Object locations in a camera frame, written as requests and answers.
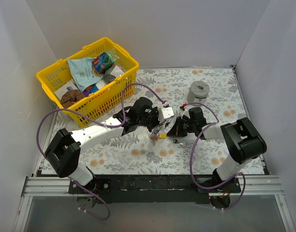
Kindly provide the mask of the yellow headed key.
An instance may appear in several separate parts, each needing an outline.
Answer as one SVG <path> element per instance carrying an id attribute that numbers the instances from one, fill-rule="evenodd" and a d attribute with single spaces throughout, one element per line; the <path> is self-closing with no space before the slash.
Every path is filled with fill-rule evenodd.
<path id="1" fill-rule="evenodd" d="M 159 138 L 160 138 L 160 139 L 166 139 L 166 138 L 167 138 L 167 135 L 164 134 L 164 133 L 160 133 L 160 134 L 159 134 Z"/>

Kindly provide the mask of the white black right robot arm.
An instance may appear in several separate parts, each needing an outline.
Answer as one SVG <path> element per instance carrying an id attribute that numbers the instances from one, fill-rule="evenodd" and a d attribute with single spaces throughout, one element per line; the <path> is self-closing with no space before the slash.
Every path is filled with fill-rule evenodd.
<path id="1" fill-rule="evenodd" d="M 167 133 L 168 137 L 185 137 L 189 133 L 196 136 L 190 156 L 190 176 L 195 185 L 204 190 L 215 189 L 223 192 L 230 186 L 240 170 L 252 159 L 266 153 L 267 145 L 247 118 L 238 119 L 232 123 L 208 124 L 200 107 L 187 110 L 189 114 L 178 116 L 173 127 Z M 193 154 L 199 140 L 223 139 L 228 148 L 229 155 L 225 161 L 213 171 L 209 180 L 199 184 L 192 171 Z"/>

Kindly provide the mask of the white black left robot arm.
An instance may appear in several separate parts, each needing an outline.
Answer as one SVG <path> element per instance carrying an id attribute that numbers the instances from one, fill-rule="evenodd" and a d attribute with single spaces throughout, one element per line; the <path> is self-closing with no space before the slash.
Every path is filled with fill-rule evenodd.
<path id="1" fill-rule="evenodd" d="M 101 125 L 95 124 L 85 129 L 59 130 L 45 151 L 45 158 L 60 178 L 68 177 L 77 183 L 85 193 L 96 189 L 92 172 L 79 164 L 82 152 L 106 140 L 121 137 L 133 132 L 137 127 L 146 127 L 149 132 L 162 126 L 174 115 L 173 109 L 166 103 L 163 107 L 154 107 L 151 100 L 141 97 L 132 106 L 108 118 Z"/>

